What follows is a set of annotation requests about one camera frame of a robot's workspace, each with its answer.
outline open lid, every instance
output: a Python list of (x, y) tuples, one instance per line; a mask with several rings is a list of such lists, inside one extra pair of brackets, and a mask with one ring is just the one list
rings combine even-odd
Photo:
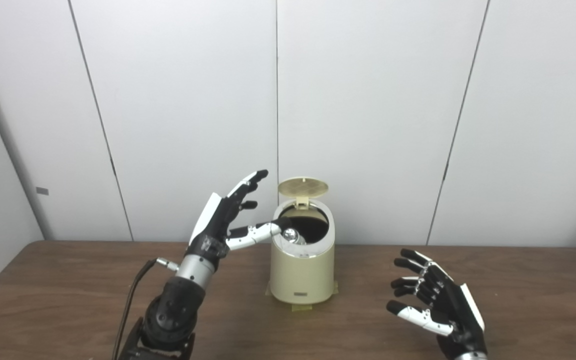
[(309, 198), (318, 198), (328, 191), (328, 184), (312, 177), (292, 177), (279, 184), (279, 193), (297, 199), (297, 208), (308, 207)]

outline brown table surface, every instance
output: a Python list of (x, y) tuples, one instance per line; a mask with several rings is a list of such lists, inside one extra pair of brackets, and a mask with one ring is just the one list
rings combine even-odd
[[(412, 246), (466, 282), (491, 360), (576, 359), (576, 248)], [(292, 312), (265, 296), (270, 248), (233, 251), (199, 310), (192, 360), (439, 360), (435, 337), (386, 311), (400, 246), (336, 248), (339, 294)], [(179, 261), (182, 243), (39, 241), (0, 274), (0, 360), (107, 360), (144, 262)], [(126, 331), (172, 272), (153, 268)], [(405, 301), (421, 303), (411, 296)]]

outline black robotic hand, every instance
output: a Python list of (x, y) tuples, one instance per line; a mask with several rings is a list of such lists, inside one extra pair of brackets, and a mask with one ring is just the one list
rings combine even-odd
[(391, 300), (386, 309), (425, 330), (437, 334), (442, 353), (449, 360), (486, 360), (484, 321), (466, 284), (457, 285), (432, 259), (403, 249), (395, 266), (419, 276), (404, 276), (391, 283), (395, 296), (418, 297), (429, 309), (422, 310)]

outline silver metal wrist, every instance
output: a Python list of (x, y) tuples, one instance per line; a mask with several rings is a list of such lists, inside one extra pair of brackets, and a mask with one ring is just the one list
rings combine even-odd
[(457, 356), (455, 360), (488, 360), (488, 356), (485, 352), (474, 351), (462, 353), (461, 355)]

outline perforated lid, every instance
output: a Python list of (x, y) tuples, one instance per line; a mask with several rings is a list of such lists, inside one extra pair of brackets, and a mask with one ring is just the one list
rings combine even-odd
[(328, 191), (328, 184), (312, 177), (293, 177), (279, 184), (279, 193), (288, 198), (318, 198)]

